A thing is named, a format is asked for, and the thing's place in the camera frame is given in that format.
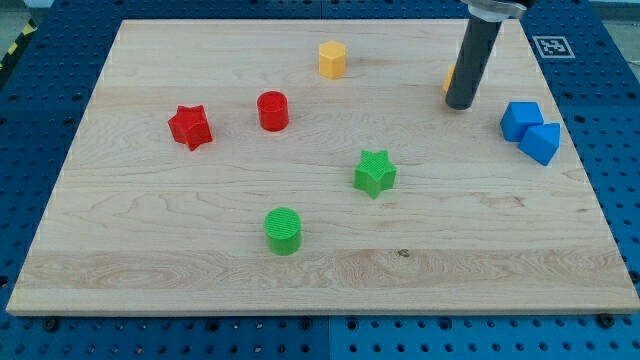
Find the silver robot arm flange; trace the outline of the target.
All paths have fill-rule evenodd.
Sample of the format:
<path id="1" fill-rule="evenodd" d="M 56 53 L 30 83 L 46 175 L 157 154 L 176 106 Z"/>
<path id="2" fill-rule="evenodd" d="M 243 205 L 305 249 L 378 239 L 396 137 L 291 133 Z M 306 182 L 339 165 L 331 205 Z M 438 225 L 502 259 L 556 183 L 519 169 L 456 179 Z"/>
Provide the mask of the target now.
<path id="1" fill-rule="evenodd" d="M 521 18 L 528 6 L 516 1 L 503 0 L 461 0 L 468 6 L 471 15 L 486 22 L 502 22 L 508 18 Z"/>

